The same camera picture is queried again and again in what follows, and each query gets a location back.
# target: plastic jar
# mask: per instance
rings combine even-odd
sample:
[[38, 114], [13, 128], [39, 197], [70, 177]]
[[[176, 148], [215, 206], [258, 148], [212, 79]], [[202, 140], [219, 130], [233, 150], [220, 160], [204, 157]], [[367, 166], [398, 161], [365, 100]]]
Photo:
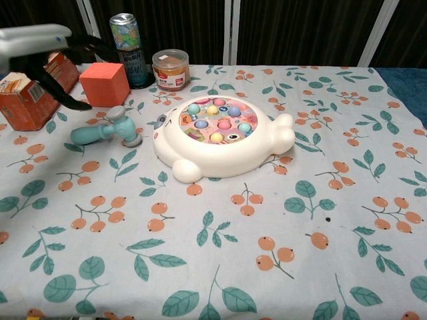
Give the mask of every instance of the plastic jar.
[[166, 49], [153, 55], [153, 72], [157, 85], [168, 91], [179, 91], [190, 81], [188, 54]]

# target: blue cloth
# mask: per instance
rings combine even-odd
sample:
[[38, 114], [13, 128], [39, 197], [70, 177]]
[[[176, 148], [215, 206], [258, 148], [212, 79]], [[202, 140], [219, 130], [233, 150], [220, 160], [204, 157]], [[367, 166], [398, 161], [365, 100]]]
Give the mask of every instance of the blue cloth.
[[375, 68], [409, 111], [427, 127], [427, 69]]

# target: light blue ball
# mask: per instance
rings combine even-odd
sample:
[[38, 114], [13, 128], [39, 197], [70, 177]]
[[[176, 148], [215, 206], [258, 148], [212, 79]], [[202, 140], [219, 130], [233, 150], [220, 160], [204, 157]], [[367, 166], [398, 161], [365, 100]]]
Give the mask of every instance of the light blue ball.
[[188, 106], [187, 112], [189, 115], [196, 115], [200, 112], [200, 108], [195, 103]]
[[230, 117], [239, 117], [240, 116], [240, 114], [241, 114], [241, 112], [240, 112], [240, 109], [239, 109], [239, 107], [230, 107], [229, 109], [228, 109], [228, 115], [230, 116]]
[[243, 131], [243, 132], [248, 132], [248, 131], [250, 131], [252, 129], [252, 127], [251, 127], [251, 125], [249, 123], [240, 123], [238, 125], [238, 129], [240, 131]]
[[207, 127], [207, 121], [205, 120], [197, 120], [194, 123], [194, 126], [198, 129], [205, 129]]

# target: toy hammer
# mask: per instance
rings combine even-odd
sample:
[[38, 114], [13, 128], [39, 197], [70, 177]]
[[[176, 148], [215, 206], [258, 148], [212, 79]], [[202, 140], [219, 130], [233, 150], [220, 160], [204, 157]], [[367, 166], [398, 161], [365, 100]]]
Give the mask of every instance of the toy hammer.
[[125, 115], [125, 108], [122, 105], [111, 108], [106, 117], [113, 121], [112, 125], [102, 124], [74, 129], [71, 132], [71, 141], [76, 145], [86, 145], [117, 133], [125, 139], [126, 147], [135, 147], [141, 143], [142, 137], [136, 133], [135, 123]]

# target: orange box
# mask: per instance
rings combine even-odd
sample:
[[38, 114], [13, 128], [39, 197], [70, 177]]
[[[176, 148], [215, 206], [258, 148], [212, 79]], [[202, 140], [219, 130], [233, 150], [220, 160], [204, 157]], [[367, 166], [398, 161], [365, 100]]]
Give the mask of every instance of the orange box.
[[[66, 92], [79, 78], [77, 67], [61, 53], [52, 53], [45, 69]], [[40, 130], [58, 106], [50, 94], [24, 73], [10, 72], [0, 81], [0, 111], [14, 130]]]
[[121, 63], [95, 62], [80, 75], [87, 100], [94, 107], [121, 105], [131, 91]]

